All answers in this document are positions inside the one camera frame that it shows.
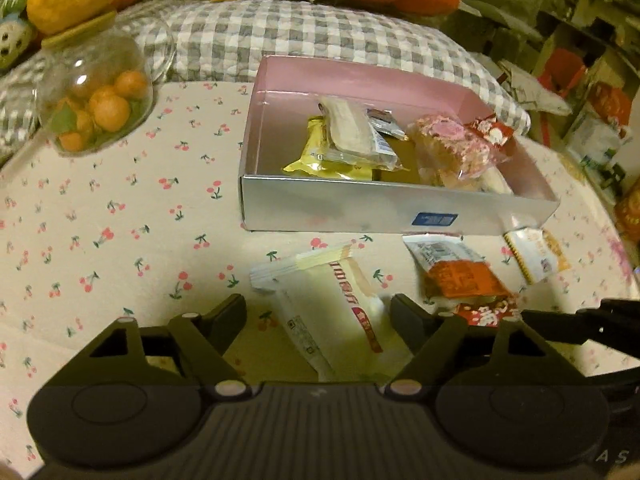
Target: cherry print tablecloth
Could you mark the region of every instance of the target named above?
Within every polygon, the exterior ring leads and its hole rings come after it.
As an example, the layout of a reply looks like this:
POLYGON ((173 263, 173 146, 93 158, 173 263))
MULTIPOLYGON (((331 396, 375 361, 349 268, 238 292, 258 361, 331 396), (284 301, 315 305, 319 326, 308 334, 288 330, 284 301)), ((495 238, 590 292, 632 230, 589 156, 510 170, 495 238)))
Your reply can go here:
MULTIPOLYGON (((148 121, 121 142, 81 158, 42 146, 1 174, 0 460, 25 475, 39 466, 26 427, 31 396, 122 315, 164 324, 239 292, 248 323, 225 358, 250 383, 315 380, 265 297, 252 291, 255 264, 350 240, 381 295, 404 292, 434 306, 420 295, 399 235, 244 230, 237 177, 250 93, 250 84, 167 84, 148 121)), ((500 237, 466 242, 524 307, 574 312, 606 296, 637 298, 622 244, 580 173, 523 142, 561 198, 546 227, 572 268, 527 286, 500 237)), ((588 374, 636 365, 597 344, 562 350, 588 374)))

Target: gingham fabric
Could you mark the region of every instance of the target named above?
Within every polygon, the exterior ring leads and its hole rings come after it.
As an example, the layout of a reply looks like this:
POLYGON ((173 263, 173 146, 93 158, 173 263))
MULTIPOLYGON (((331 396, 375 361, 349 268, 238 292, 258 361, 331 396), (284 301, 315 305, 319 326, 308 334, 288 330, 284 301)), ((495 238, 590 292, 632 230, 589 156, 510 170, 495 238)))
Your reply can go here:
MULTIPOLYGON (((120 18, 134 16, 158 16, 170 26, 177 45, 170 80, 253 81, 267 54, 343 59, 461 84, 518 134, 529 129, 527 113, 468 52, 438 30, 399 18, 286 0, 143 0, 120 18)), ((154 64, 166 47, 158 30, 137 36, 154 64)), ((44 54, 36 54, 0 80, 0 163, 37 126, 24 104, 45 63, 44 54)))

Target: blue label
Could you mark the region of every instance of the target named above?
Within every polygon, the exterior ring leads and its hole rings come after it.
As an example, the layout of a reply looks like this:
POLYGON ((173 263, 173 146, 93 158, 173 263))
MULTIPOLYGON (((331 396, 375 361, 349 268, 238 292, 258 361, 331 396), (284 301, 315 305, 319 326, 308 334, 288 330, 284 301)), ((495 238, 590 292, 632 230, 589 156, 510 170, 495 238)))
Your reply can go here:
POLYGON ((418 213, 411 225, 449 227, 458 218, 454 213, 418 213))

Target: open cardboard box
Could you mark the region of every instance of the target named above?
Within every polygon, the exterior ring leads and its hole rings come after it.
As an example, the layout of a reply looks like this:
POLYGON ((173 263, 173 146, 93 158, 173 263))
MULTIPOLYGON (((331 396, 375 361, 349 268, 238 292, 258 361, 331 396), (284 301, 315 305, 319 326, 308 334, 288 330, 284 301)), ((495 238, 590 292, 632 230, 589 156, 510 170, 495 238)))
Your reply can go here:
MULTIPOLYGON (((300 157, 318 94, 391 110, 401 126, 430 112, 473 121, 492 113, 460 85, 379 66, 293 56, 267 56, 258 69, 244 131, 239 172, 242 217, 255 231, 501 235, 539 227, 559 201, 517 140, 498 166, 514 195, 412 184, 413 171, 381 172, 379 181, 329 180, 282 171, 300 157)), ((402 163, 411 155, 397 148, 402 163)))

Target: ribbed black surface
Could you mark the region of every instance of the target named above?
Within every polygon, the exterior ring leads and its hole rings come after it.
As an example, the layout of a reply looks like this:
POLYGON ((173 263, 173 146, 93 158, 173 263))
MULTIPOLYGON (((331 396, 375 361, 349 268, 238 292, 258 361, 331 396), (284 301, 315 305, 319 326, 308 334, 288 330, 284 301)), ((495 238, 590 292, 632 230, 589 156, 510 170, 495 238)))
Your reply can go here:
POLYGON ((453 449, 418 404, 372 385, 266 384, 251 400, 220 404, 197 436, 127 471, 46 466, 34 480, 591 480, 586 466, 518 474, 453 449))

